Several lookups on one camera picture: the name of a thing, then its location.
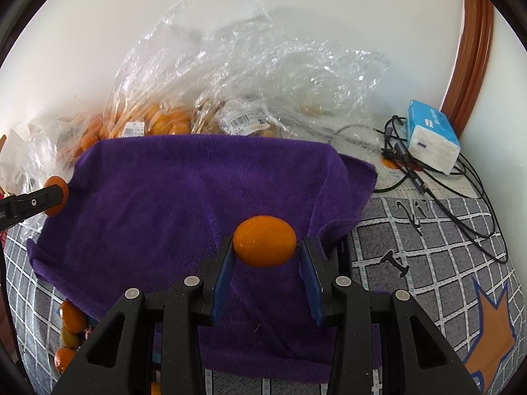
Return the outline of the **brown wooden frame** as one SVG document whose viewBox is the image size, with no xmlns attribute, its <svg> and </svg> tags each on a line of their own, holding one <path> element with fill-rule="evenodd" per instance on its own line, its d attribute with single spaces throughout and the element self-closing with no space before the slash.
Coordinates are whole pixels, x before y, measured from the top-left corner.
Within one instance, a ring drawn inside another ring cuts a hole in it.
<svg viewBox="0 0 527 395">
<path fill-rule="evenodd" d="M 494 30 L 489 0 L 463 0 L 457 57 L 441 111 L 461 137 L 477 102 L 488 67 Z"/>
</svg>

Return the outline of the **clear plastic bag of kumquats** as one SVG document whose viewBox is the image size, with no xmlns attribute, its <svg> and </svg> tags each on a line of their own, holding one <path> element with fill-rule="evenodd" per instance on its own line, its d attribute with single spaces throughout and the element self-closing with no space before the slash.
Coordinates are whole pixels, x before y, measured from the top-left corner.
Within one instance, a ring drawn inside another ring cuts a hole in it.
<svg viewBox="0 0 527 395">
<path fill-rule="evenodd" d="M 382 54 L 287 35 L 267 12 L 212 30 L 175 5 L 126 55 L 101 112 L 33 127 L 22 156 L 72 164 L 105 139 L 230 135 L 373 148 L 364 101 L 383 77 Z"/>
</svg>

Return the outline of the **small orange kumquat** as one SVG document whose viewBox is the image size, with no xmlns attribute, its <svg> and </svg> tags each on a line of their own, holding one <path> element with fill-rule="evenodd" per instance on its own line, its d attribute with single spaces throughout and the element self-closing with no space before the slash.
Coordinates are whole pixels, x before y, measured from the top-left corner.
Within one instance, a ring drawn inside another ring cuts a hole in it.
<svg viewBox="0 0 527 395">
<path fill-rule="evenodd" d="M 51 203 L 51 206 L 45 210 L 45 215 L 55 217 L 64 209 L 69 199 L 68 183 L 60 176 L 50 176 L 44 187 Z"/>
</svg>

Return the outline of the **large orange tangerine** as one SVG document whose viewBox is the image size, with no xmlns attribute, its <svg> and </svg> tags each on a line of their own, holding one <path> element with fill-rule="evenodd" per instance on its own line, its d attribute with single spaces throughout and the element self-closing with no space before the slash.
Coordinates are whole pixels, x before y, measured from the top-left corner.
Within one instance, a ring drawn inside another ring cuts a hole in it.
<svg viewBox="0 0 527 395">
<path fill-rule="evenodd" d="M 295 254 L 297 239 L 292 226 L 273 216 L 260 215 L 243 221 L 234 231 L 237 257 L 254 268 L 274 268 Z"/>
</svg>

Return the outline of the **purple fleece towel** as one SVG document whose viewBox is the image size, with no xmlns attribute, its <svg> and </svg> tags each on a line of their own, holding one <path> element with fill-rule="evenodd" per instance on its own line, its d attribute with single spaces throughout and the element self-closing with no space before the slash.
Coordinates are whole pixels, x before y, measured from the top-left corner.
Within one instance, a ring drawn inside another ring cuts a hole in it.
<svg viewBox="0 0 527 395">
<path fill-rule="evenodd" d="M 257 215 L 330 249 L 361 218 L 377 174 L 333 147 L 212 135 L 130 137 L 77 161 L 64 209 L 27 243 L 36 275 L 101 319 L 130 287 L 169 288 L 197 273 Z M 254 378 L 322 383 L 334 333 L 312 319 L 297 259 L 237 264 L 225 311 L 199 331 L 203 365 Z"/>
</svg>

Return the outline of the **grey checked bed sheet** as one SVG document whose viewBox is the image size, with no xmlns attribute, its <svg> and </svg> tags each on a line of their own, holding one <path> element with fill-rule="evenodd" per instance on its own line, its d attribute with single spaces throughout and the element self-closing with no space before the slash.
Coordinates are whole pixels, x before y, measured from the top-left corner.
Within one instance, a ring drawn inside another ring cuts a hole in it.
<svg viewBox="0 0 527 395">
<path fill-rule="evenodd" d="M 461 359 L 473 356 L 486 333 L 499 345 L 473 364 L 474 380 L 488 394 L 511 394 L 526 357 L 526 306 L 504 241 L 480 200 L 440 202 L 377 197 L 348 238 L 355 281 L 391 292 L 407 288 Z M 21 362 L 39 394 L 58 375 L 61 294 L 29 265 L 22 227 L 7 235 L 5 288 Z"/>
</svg>

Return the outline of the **yellowish kumquat on bed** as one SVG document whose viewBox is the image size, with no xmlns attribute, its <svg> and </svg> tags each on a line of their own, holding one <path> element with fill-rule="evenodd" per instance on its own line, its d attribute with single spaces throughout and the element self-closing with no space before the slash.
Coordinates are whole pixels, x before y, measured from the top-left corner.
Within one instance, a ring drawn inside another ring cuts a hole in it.
<svg viewBox="0 0 527 395">
<path fill-rule="evenodd" d="M 61 341 L 64 347 L 72 351 L 76 351 L 82 345 L 79 334 L 72 332 L 66 326 L 61 329 Z"/>
</svg>

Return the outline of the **orange kumquat on bed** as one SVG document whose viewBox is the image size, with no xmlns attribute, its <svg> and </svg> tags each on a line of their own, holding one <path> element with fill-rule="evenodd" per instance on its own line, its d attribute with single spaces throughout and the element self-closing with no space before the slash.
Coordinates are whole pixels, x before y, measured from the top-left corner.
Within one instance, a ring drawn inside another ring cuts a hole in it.
<svg viewBox="0 0 527 395">
<path fill-rule="evenodd" d="M 69 300 L 60 305 L 59 313 L 66 328 L 73 333 L 84 332 L 88 328 L 88 317 Z"/>
</svg>

